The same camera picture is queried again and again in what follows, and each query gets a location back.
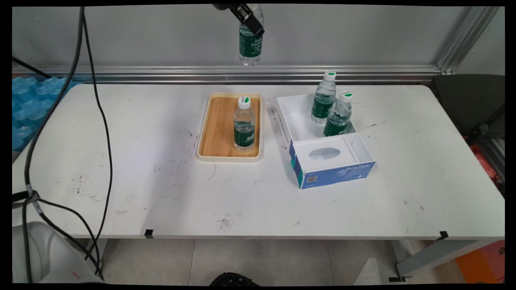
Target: gray wall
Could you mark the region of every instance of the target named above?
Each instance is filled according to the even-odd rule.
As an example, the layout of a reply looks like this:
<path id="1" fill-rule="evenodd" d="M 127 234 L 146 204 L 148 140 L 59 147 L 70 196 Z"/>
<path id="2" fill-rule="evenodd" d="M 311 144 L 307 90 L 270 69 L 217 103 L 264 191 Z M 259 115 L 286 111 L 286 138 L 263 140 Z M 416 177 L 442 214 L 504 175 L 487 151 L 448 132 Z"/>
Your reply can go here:
<path id="1" fill-rule="evenodd" d="M 464 7 L 264 4 L 262 65 L 432 65 Z M 239 65 L 238 23 L 212 5 L 87 7 L 96 66 Z M 12 52 L 70 65 L 77 7 L 14 7 Z M 85 45 L 79 65 L 87 65 Z"/>
<path id="2" fill-rule="evenodd" d="M 455 72 L 505 75 L 505 7 L 498 9 Z"/>

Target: oval opening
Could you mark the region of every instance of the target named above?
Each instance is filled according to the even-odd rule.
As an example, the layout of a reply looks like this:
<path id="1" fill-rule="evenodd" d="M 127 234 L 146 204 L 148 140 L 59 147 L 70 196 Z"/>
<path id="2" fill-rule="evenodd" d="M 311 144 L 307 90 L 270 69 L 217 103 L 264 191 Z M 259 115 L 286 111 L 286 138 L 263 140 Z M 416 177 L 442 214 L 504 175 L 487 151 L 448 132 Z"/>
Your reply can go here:
<path id="1" fill-rule="evenodd" d="M 341 151 L 337 148 L 319 148 L 310 152 L 308 156 L 315 160 L 327 160 L 337 157 Z"/>

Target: qr code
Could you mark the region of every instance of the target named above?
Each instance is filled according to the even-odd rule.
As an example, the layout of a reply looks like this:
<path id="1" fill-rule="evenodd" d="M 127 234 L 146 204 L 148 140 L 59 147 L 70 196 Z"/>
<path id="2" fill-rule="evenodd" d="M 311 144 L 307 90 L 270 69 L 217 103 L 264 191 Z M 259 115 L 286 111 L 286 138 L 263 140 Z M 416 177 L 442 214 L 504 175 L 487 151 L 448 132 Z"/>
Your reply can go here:
<path id="1" fill-rule="evenodd" d="M 308 182 L 316 182 L 316 181 L 317 181 L 317 177 L 318 177 L 318 175 L 309 177 L 309 178 L 307 179 L 307 183 L 308 183 Z"/>

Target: open box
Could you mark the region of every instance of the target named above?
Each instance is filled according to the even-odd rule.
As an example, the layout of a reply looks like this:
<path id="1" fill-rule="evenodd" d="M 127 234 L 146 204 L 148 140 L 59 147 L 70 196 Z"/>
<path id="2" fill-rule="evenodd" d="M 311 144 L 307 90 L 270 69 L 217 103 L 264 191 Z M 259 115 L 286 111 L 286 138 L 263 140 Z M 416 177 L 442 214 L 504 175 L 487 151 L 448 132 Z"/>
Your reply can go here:
<path id="1" fill-rule="evenodd" d="M 276 99 L 276 121 L 301 189 L 366 178 L 375 160 L 352 122 L 344 134 L 323 137 L 310 119 L 314 94 Z"/>

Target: black cable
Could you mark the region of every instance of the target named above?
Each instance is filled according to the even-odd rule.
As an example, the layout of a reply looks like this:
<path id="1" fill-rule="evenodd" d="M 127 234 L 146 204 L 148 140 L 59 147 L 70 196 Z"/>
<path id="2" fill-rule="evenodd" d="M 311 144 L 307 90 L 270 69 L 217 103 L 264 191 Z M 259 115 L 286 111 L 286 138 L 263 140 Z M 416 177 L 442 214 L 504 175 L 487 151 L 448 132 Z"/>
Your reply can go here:
<path id="1" fill-rule="evenodd" d="M 31 71 L 33 71 L 33 72 L 35 72 L 35 73 L 37 73 L 37 74 L 39 74 L 39 75 L 41 75 L 43 77 L 51 78 L 50 75 L 48 75 L 48 74 L 38 70 L 37 68 L 35 68 L 35 67 L 31 66 L 31 65 L 28 65 L 28 64 L 24 63 L 23 61 L 15 58 L 14 56 L 12 57 L 12 62 L 16 62 L 17 64 L 25 67 L 26 69 L 30 69 Z"/>
<path id="2" fill-rule="evenodd" d="M 93 68 L 93 57 L 91 56 L 90 40 L 88 38 L 88 27 L 86 26 L 86 16 L 84 15 L 84 10 L 83 10 L 83 25 L 84 25 L 84 36 L 86 38 L 86 47 L 88 48 L 88 56 L 90 58 L 91 76 L 93 79 L 93 89 L 95 91 L 95 98 L 97 101 L 97 106 L 99 107 L 100 114 L 102 115 L 102 120 L 104 121 L 104 127 L 106 128 L 107 154 L 109 156 L 109 187 L 107 189 L 106 206 L 104 207 L 104 215 L 102 216 L 102 222 L 100 224 L 99 232 L 94 241 L 95 242 L 94 245 L 96 245 L 96 242 L 100 237 L 100 233 L 102 232 L 102 228 L 104 227 L 104 221 L 106 220 L 107 206 L 109 204 L 109 195 L 111 194 L 111 184 L 113 182 L 113 161 L 111 159 L 111 142 L 109 141 L 109 130 L 107 128 L 106 116 L 104 115 L 104 110 L 102 109 L 102 106 L 100 105 L 99 94 L 98 94 L 97 88 L 96 88 L 95 70 Z"/>
<path id="3" fill-rule="evenodd" d="M 86 227 L 86 229 L 88 230 L 88 233 L 91 236 L 91 240 L 95 240 L 95 237 L 93 236 L 93 232 L 91 231 L 90 227 L 88 226 L 88 223 L 86 222 L 86 220 L 78 212 L 76 212 L 73 209 L 68 208 L 66 206 L 63 206 L 63 205 L 60 205 L 60 204 L 57 204 L 57 203 L 53 203 L 53 202 L 50 202 L 50 201 L 46 201 L 46 200 L 41 199 L 41 198 L 38 199 L 38 200 L 41 201 L 42 203 L 46 203 L 48 205 L 55 206 L 55 207 L 58 207 L 58 208 L 62 208 L 63 210 L 67 210 L 69 212 L 74 213 L 83 222 L 84 226 Z M 95 251 L 96 251 L 96 255 L 97 255 L 97 263 L 100 263 L 99 247 L 98 247 L 98 245 L 96 243 L 93 243 L 93 245 L 95 246 Z"/>
<path id="4" fill-rule="evenodd" d="M 52 229 L 56 230 L 61 235 L 65 236 L 66 238 L 70 239 L 72 242 L 74 242 L 83 252 L 85 252 L 88 257 L 91 259 L 91 262 L 94 264 L 97 272 L 99 272 L 100 279 L 104 281 L 104 276 L 102 276 L 102 271 L 100 270 L 99 264 L 95 261 L 93 256 L 88 252 L 88 250 L 81 245 L 76 239 L 74 239 L 71 235 L 60 229 L 58 226 L 56 226 L 53 222 L 49 220 L 49 218 L 46 217 L 44 213 L 40 213 L 39 216 L 50 226 Z"/>
<path id="5" fill-rule="evenodd" d="M 84 6 L 80 7 L 79 12 L 79 31 L 77 33 L 77 45 L 75 46 L 75 56 L 73 58 L 72 68 L 70 69 L 70 73 L 68 74 L 68 78 L 66 82 L 63 85 L 63 88 L 61 88 L 61 92 L 59 93 L 59 97 L 56 99 L 52 107 L 50 108 L 49 112 L 46 113 L 45 119 L 39 126 L 39 129 L 36 131 L 36 134 L 34 135 L 34 138 L 30 142 L 29 149 L 27 151 L 27 159 L 25 160 L 25 186 L 27 186 L 27 190 L 29 191 L 29 195 L 31 195 L 32 187 L 30 185 L 30 176 L 29 176 L 29 170 L 30 170 L 30 161 L 32 160 L 32 155 L 34 151 L 34 146 L 36 145 L 36 142 L 38 141 L 39 135 L 41 134 L 41 131 L 45 127 L 47 121 L 49 120 L 50 116 L 54 112 L 54 110 L 57 107 L 57 104 L 59 104 L 59 101 L 61 101 L 63 95 L 66 92 L 66 89 L 68 88 L 68 84 L 70 84 L 70 81 L 72 80 L 72 76 L 75 73 L 75 69 L 77 68 L 77 62 L 79 61 L 79 55 L 80 55 L 80 46 L 83 42 L 83 17 L 84 17 Z"/>
<path id="6" fill-rule="evenodd" d="M 22 229 L 23 229 L 23 244 L 25 246 L 25 267 L 27 270 L 27 280 L 32 283 L 32 270 L 30 268 L 29 255 L 29 236 L 27 233 L 27 202 L 30 198 L 26 198 L 22 205 Z"/>
<path id="7" fill-rule="evenodd" d="M 56 109 L 57 105 L 59 104 L 59 102 L 61 101 L 66 89 L 68 88 L 68 85 L 70 84 L 70 81 L 73 77 L 73 74 L 75 73 L 75 69 L 77 68 L 77 63 L 78 63 L 78 60 L 79 60 L 79 55 L 80 55 L 80 48 L 81 48 L 81 45 L 82 45 L 82 40 L 83 40 L 83 18 L 84 18 L 84 6 L 81 6 L 80 7 L 80 11 L 79 11 L 79 25 L 78 25 L 78 33 L 77 33 L 77 45 L 75 47 L 75 56 L 74 56 L 74 59 L 73 59 L 73 63 L 72 63 L 72 68 L 70 69 L 70 73 L 68 75 L 68 78 L 67 80 L 65 81 L 63 87 L 61 88 L 61 92 L 59 93 L 59 97 L 56 99 L 56 101 L 52 104 L 52 107 L 50 108 L 50 110 L 48 111 L 48 113 L 46 114 L 45 116 L 45 119 L 43 120 L 42 124 L 40 125 L 39 129 L 37 130 L 34 138 L 32 139 L 31 143 L 30 143 L 30 146 L 29 146 L 29 149 L 27 151 L 27 157 L 26 157 L 26 161 L 25 161 L 25 171 L 24 171 L 24 177 L 25 177 L 25 186 L 27 187 L 27 191 L 28 191 L 28 194 L 29 194 L 29 198 L 27 198 L 24 202 L 24 205 L 23 205 L 23 208 L 22 208 L 22 230 L 24 232 L 24 244 L 25 244 L 25 259 L 26 259 L 26 267 L 27 267 L 27 277 L 29 279 L 29 282 L 32 283 L 32 273 L 31 273 L 31 269 L 30 269 L 30 256 L 29 256 L 29 251 L 28 251 L 28 234 L 27 234 L 27 212 L 26 212 L 26 203 L 28 202 L 28 200 L 33 196 L 33 194 L 37 194 L 37 192 L 35 193 L 35 191 L 33 191 L 32 189 L 32 186 L 30 184 L 30 175 L 29 175 L 29 170 L 30 170 L 30 162 L 32 160 L 32 154 L 34 152 L 34 146 L 36 145 L 36 142 L 38 141 L 38 138 L 39 138 L 39 135 L 41 134 L 41 131 L 43 130 L 43 128 L 45 127 L 46 123 L 48 122 L 50 116 L 52 115 L 52 113 L 54 112 L 54 110 Z M 58 226 L 56 226 L 55 224 L 53 224 L 46 216 L 45 214 L 43 213 L 43 211 L 40 209 L 39 205 L 38 205 L 38 202 L 37 200 L 36 201 L 33 201 L 35 204 L 35 208 L 37 209 L 38 211 L 38 214 L 40 215 L 40 217 L 50 226 L 52 227 L 54 230 L 56 230 L 57 232 L 59 232 L 61 235 L 67 237 L 68 239 L 70 239 L 72 242 L 74 242 L 77 246 L 79 246 L 79 248 L 81 248 L 85 253 L 86 255 L 91 259 L 91 262 L 95 265 L 95 268 L 97 270 L 97 272 L 99 273 L 99 276 L 102 280 L 104 280 L 104 277 L 102 276 L 102 272 L 101 272 L 101 269 L 99 267 L 99 261 L 95 261 L 95 259 L 93 258 L 93 256 L 91 256 L 90 252 L 83 246 L 81 245 L 76 239 L 74 239 L 72 236 L 70 236 L 68 233 L 66 233 L 65 231 L 63 231 L 62 229 L 60 229 Z M 93 240 L 93 246 L 94 247 L 97 247 L 96 245 L 96 239 Z"/>

